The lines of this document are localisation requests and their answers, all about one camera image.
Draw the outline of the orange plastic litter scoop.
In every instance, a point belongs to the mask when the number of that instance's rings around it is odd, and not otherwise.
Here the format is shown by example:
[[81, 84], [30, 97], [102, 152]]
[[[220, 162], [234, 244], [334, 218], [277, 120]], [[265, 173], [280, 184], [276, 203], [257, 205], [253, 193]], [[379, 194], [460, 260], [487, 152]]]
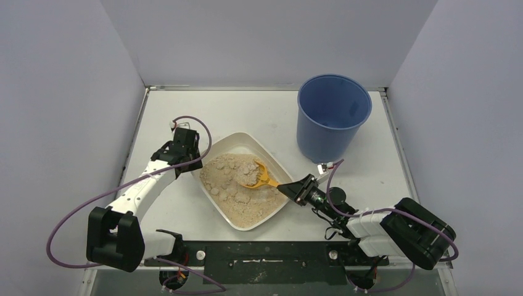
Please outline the orange plastic litter scoop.
[[275, 181], [268, 173], [268, 169], [266, 165], [264, 165], [262, 162], [259, 162], [257, 160], [254, 161], [258, 165], [258, 173], [257, 173], [257, 181], [255, 184], [248, 185], [248, 184], [242, 184], [241, 186], [244, 186], [249, 189], [255, 189], [262, 186], [271, 186], [274, 188], [277, 188], [281, 184], [277, 181]]

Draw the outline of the blue plastic bucket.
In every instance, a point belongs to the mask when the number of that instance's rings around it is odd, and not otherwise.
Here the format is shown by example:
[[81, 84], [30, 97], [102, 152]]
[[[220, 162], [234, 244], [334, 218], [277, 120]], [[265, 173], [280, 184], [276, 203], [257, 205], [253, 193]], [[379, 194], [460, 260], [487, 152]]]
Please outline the blue plastic bucket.
[[297, 94], [297, 145], [313, 163], [340, 159], [373, 105], [367, 90], [342, 75], [310, 78]]

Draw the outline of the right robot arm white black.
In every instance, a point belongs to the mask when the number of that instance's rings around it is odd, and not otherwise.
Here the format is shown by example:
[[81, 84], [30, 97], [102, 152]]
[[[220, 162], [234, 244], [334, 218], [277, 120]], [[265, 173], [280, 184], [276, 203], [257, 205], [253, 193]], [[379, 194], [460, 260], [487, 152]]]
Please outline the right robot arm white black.
[[402, 198], [390, 208], [355, 210], [346, 202], [343, 189], [323, 191], [312, 175], [276, 188], [300, 206], [311, 205], [331, 229], [356, 243], [367, 257], [405, 257], [431, 270], [446, 261], [448, 249], [456, 248], [452, 227], [411, 198]]

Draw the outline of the white plastic litter tray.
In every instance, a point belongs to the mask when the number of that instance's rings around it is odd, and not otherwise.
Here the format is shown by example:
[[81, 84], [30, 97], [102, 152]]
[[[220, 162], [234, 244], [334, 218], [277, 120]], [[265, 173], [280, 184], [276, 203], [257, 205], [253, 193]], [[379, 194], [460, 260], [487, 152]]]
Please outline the white plastic litter tray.
[[214, 143], [203, 167], [192, 172], [204, 194], [228, 224], [238, 231], [250, 231], [279, 212], [287, 197], [271, 186], [249, 188], [266, 167], [268, 176], [279, 183], [292, 177], [251, 135], [233, 133]]

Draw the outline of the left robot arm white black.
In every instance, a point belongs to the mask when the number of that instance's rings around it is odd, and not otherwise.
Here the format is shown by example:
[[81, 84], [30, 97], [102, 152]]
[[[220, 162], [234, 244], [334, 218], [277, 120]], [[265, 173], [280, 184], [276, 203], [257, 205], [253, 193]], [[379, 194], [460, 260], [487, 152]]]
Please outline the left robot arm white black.
[[163, 229], [143, 231], [141, 220], [180, 174], [202, 166], [198, 132], [175, 128], [173, 139], [152, 154], [138, 182], [105, 208], [95, 207], [90, 212], [87, 260], [133, 272], [143, 260], [175, 252], [180, 234]]

